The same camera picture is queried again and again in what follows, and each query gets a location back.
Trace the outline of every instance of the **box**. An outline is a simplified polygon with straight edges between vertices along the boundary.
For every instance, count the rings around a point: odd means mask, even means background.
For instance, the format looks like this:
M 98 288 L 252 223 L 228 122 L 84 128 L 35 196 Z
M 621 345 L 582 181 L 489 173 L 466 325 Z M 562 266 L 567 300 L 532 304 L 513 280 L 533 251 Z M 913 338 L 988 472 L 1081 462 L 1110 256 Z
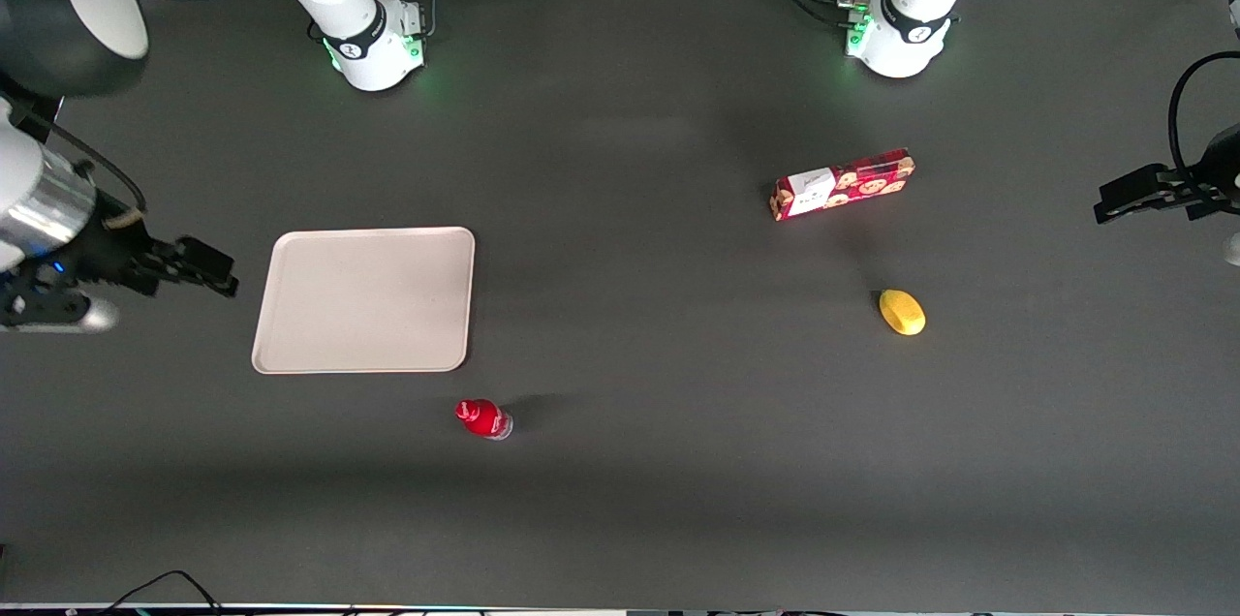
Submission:
M 782 222 L 810 211 L 831 209 L 880 193 L 898 193 L 913 170 L 916 165 L 909 149 L 895 149 L 841 166 L 784 176 L 776 180 L 771 192 L 771 214 L 776 222 Z

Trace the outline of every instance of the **yellow lemon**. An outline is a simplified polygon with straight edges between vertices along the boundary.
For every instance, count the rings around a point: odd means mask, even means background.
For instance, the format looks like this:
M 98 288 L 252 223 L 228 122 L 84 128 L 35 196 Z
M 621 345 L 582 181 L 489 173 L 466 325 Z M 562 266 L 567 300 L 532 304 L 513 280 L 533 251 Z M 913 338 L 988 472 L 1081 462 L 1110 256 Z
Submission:
M 885 290 L 878 297 L 878 310 L 897 333 L 918 335 L 926 326 L 926 312 L 909 293 Z

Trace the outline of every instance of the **red bottle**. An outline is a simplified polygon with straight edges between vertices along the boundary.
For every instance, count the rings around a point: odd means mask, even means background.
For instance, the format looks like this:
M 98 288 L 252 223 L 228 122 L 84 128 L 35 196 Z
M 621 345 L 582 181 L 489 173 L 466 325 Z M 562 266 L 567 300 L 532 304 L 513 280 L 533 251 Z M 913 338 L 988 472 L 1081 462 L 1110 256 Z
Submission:
M 484 439 L 500 441 L 512 434 L 512 414 L 491 400 L 461 400 L 456 404 L 456 418 L 465 423 L 466 430 Z

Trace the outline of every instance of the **white tray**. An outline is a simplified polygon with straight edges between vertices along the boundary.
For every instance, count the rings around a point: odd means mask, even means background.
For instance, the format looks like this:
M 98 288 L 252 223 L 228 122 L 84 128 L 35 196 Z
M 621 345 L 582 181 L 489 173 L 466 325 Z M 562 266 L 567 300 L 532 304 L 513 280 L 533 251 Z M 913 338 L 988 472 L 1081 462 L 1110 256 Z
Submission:
M 449 372 L 465 361 L 469 228 L 285 233 L 250 358 L 263 374 Z

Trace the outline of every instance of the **white label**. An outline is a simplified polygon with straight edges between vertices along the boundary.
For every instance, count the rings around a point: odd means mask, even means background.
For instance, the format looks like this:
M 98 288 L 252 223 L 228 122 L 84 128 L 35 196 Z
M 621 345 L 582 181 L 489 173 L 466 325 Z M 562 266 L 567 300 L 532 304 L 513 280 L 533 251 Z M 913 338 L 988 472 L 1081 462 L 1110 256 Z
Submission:
M 810 171 L 808 174 L 789 175 L 789 185 L 792 185 L 792 205 L 787 208 L 789 216 L 805 214 L 806 211 L 822 209 L 827 198 L 836 188 L 836 175 L 831 169 Z

